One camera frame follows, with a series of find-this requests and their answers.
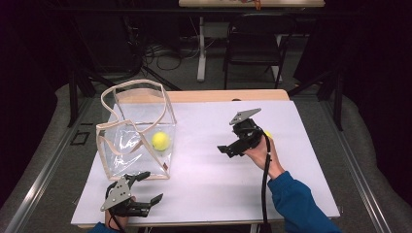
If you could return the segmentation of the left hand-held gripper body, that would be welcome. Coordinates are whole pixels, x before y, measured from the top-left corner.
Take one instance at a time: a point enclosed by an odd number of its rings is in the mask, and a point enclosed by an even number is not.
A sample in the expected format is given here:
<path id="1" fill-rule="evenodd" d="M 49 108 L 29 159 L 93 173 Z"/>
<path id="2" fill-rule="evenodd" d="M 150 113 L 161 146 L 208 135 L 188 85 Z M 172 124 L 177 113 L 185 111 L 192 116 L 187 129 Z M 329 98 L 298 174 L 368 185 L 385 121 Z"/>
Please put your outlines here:
<path id="1" fill-rule="evenodd" d="M 132 200 L 131 187 L 126 176 L 120 177 L 110 184 L 106 190 L 105 201 L 100 207 L 101 212 L 109 211 L 114 216 L 146 217 L 151 209 L 150 203 Z"/>

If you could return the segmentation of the wooden desk with white legs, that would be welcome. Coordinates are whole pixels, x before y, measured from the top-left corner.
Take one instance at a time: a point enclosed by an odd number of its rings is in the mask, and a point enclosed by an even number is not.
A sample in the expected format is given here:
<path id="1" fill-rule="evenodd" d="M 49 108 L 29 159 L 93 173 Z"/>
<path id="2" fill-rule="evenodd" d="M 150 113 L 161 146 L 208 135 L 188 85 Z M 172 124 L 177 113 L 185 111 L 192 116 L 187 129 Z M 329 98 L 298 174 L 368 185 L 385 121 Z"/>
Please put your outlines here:
<path id="1" fill-rule="evenodd" d="M 322 8 L 326 3 L 325 0 L 260 0 L 261 10 L 275 9 L 316 9 Z M 187 9 L 255 9 L 254 0 L 179 0 L 179 7 Z M 205 50 L 205 30 L 204 17 L 199 17 L 199 49 L 200 56 L 198 59 L 197 81 L 205 81 L 206 72 L 206 50 Z"/>

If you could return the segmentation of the black folding chair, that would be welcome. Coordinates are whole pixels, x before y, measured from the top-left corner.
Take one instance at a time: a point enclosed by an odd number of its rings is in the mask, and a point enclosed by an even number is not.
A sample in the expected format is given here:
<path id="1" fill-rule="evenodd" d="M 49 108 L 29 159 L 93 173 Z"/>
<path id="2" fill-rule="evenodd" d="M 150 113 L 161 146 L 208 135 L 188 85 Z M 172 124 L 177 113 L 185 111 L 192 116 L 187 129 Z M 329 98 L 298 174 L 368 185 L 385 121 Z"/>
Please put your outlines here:
<path id="1" fill-rule="evenodd" d="M 233 19 L 226 33 L 223 88 L 227 88 L 229 65 L 265 66 L 267 70 L 275 66 L 278 72 L 273 78 L 277 88 L 295 29 L 296 20 L 289 15 L 251 13 Z"/>

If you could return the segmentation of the person's left hand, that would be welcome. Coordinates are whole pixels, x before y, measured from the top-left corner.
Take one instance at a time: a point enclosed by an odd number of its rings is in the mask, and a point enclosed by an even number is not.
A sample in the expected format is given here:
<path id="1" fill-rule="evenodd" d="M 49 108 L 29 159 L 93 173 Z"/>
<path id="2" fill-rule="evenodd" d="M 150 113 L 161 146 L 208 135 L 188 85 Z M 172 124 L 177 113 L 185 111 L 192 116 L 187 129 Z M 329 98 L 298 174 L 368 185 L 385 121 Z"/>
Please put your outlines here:
<path id="1" fill-rule="evenodd" d="M 112 216 L 109 211 L 105 212 L 104 224 L 118 231 L 124 230 L 129 223 L 128 216 Z"/>

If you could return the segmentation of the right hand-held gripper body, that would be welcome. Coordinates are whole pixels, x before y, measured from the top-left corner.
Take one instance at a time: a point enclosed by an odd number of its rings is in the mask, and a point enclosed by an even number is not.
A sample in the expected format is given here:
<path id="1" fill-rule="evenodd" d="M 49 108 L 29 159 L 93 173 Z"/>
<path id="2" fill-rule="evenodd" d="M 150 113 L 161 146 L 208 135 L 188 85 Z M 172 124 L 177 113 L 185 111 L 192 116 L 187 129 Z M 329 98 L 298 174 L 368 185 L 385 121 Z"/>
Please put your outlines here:
<path id="1" fill-rule="evenodd" d="M 261 108 L 238 112 L 229 123 L 233 133 L 241 141 L 241 152 L 255 148 L 260 142 L 263 130 L 252 119 L 260 111 Z"/>

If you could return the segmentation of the metal floor rail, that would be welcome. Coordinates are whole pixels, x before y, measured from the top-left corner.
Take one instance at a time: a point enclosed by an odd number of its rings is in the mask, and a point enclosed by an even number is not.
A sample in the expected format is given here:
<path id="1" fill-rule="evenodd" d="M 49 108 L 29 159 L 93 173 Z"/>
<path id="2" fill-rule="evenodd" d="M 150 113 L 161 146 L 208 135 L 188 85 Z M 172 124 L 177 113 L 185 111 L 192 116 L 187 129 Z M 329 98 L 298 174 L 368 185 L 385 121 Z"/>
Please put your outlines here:
<path id="1" fill-rule="evenodd" d="M 22 177 L 0 209 L 0 233 L 21 233 L 30 219 L 38 202 L 47 189 L 57 169 L 69 141 L 74 137 L 80 121 L 92 104 L 92 98 L 82 100 L 71 126 L 66 125 L 70 119 L 65 113 L 69 103 L 58 99 L 56 110 L 51 118 L 40 145 L 34 152 Z"/>
<path id="2" fill-rule="evenodd" d="M 343 131 L 340 131 L 333 120 L 333 110 L 328 102 L 321 101 L 320 105 L 323 112 L 326 114 L 328 124 L 330 125 L 333 134 L 337 137 L 341 148 L 344 150 L 344 160 L 346 166 L 348 167 L 352 179 L 357 187 L 358 193 L 364 204 L 369 218 L 377 233 L 393 233 L 391 227 L 389 226 L 383 212 L 378 204 L 378 201 L 372 192 L 361 167 L 346 139 Z"/>

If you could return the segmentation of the person's right hand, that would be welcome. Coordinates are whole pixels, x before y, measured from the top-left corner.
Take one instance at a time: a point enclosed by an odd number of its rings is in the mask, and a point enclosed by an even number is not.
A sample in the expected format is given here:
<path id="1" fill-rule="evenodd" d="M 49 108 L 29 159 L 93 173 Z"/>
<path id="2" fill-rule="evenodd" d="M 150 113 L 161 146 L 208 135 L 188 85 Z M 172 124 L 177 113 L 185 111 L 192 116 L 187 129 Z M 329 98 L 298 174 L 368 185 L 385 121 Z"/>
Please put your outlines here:
<path id="1" fill-rule="evenodd" d="M 248 155 L 260 169 L 264 169 L 266 155 L 270 154 L 268 174 L 272 179 L 284 172 L 274 142 L 270 137 L 265 138 L 262 136 L 260 143 L 254 149 L 247 149 L 244 153 Z"/>

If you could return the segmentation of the clear plastic bag beige trim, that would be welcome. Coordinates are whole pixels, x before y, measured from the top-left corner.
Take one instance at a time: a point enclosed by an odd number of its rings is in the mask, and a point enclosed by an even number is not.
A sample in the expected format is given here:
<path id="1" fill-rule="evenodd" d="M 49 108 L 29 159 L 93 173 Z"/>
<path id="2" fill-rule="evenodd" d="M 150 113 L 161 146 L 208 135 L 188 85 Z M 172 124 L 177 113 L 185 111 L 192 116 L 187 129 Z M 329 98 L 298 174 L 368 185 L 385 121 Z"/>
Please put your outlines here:
<path id="1" fill-rule="evenodd" d="M 149 80 L 121 83 L 106 89 L 100 103 L 107 120 L 96 126 L 96 146 L 107 178 L 149 171 L 152 180 L 169 179 L 177 120 L 163 85 Z M 152 146 L 158 131 L 170 137 L 165 151 Z"/>

